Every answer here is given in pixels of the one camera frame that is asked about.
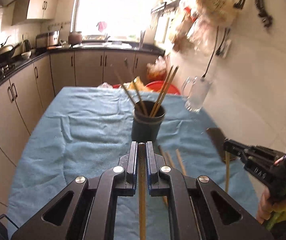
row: black countertop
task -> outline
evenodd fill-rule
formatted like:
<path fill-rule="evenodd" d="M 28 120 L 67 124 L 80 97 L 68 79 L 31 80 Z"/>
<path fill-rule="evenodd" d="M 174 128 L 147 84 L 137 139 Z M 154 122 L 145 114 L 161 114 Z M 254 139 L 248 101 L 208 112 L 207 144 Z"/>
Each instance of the black countertop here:
<path fill-rule="evenodd" d="M 133 51 L 138 53 L 148 53 L 152 55 L 160 55 L 164 56 L 165 51 L 163 49 L 160 49 L 159 47 L 156 47 L 154 45 L 150 44 L 144 44 L 142 49 L 136 49 L 136 48 L 118 48 L 118 47 L 106 47 L 106 46 L 95 46 L 95 47 L 75 47 L 75 48 L 69 48 L 69 49 L 51 49 L 51 50 L 43 50 L 38 51 L 36 54 L 32 54 L 29 59 L 26 60 L 17 60 L 13 63 L 13 67 L 11 67 L 8 71 L 4 72 L 3 78 L 0 78 L 0 86 L 4 84 L 9 78 L 14 76 L 16 73 L 21 71 L 23 68 L 27 67 L 31 63 L 33 63 L 36 60 L 39 60 L 49 54 L 52 53 L 62 53 L 62 52 L 68 52 L 68 51 L 77 51 L 77 50 L 85 50 L 85 49 L 99 49 L 99 50 L 121 50 L 121 51 Z"/>

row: pink cloth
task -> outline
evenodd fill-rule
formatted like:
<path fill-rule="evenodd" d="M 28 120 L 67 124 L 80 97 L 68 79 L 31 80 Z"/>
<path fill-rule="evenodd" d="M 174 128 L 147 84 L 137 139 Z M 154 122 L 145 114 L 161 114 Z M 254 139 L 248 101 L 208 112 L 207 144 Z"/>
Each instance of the pink cloth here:
<path fill-rule="evenodd" d="M 102 32 L 103 30 L 105 30 L 107 28 L 107 23 L 106 22 L 98 22 L 98 24 L 96 25 L 96 27 L 98 26 L 98 30 L 100 32 Z"/>

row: glass mug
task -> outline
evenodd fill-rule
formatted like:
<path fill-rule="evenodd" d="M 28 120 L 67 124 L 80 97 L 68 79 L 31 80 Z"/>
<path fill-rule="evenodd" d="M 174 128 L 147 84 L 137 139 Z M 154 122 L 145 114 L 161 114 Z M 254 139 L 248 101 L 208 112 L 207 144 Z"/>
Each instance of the glass mug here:
<path fill-rule="evenodd" d="M 181 90 L 183 95 L 185 86 L 191 81 L 193 81 L 193 85 L 186 98 L 185 107 L 191 112 L 199 112 L 203 106 L 207 93 L 210 90 L 211 83 L 203 77 L 195 77 L 194 79 L 188 77 L 182 85 Z"/>

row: blue towel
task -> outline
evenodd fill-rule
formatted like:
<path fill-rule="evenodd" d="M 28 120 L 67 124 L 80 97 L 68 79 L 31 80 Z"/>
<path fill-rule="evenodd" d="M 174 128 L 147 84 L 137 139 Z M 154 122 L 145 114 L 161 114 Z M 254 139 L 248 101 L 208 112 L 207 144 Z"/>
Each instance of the blue towel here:
<path fill-rule="evenodd" d="M 157 93 L 142 93 L 155 101 Z M 225 186 L 225 164 L 205 130 L 216 127 L 205 111 L 191 113 L 181 96 L 166 95 L 157 141 L 176 167 L 179 149 L 188 176 L 209 176 Z M 63 88 L 33 131 L 16 169 L 8 216 L 23 225 L 77 176 L 100 176 L 129 152 L 133 106 L 122 90 Z M 231 162 L 229 194 L 255 215 L 258 199 L 239 160 Z M 16 228 L 8 225 L 9 238 Z M 115 240 L 139 239 L 138 194 L 119 197 Z M 161 197 L 147 196 L 147 239 L 170 239 L 168 212 Z"/>

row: metal screw head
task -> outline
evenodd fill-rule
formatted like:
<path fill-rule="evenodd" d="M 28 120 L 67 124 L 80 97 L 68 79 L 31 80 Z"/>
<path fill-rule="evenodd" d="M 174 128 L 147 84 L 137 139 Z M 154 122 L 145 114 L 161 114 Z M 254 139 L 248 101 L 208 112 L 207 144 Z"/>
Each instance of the metal screw head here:
<path fill-rule="evenodd" d="M 171 167 L 169 167 L 169 166 L 162 166 L 161 167 L 161 171 L 162 172 L 170 172 L 171 171 Z"/>
<path fill-rule="evenodd" d="M 75 182 L 78 183 L 78 184 L 82 184 L 82 183 L 85 182 L 85 180 L 86 180 L 85 177 L 79 176 L 79 177 L 77 177 L 77 178 L 75 179 Z"/>
<path fill-rule="evenodd" d="M 202 175 L 199 177 L 199 181 L 202 182 L 202 183 L 208 183 L 209 182 L 209 178 L 208 176 L 205 176 L 205 175 Z"/>
<path fill-rule="evenodd" d="M 114 171 L 115 173 L 121 173 L 123 170 L 124 170 L 124 168 L 123 168 L 122 166 L 115 166 L 115 167 L 113 168 L 113 171 Z"/>

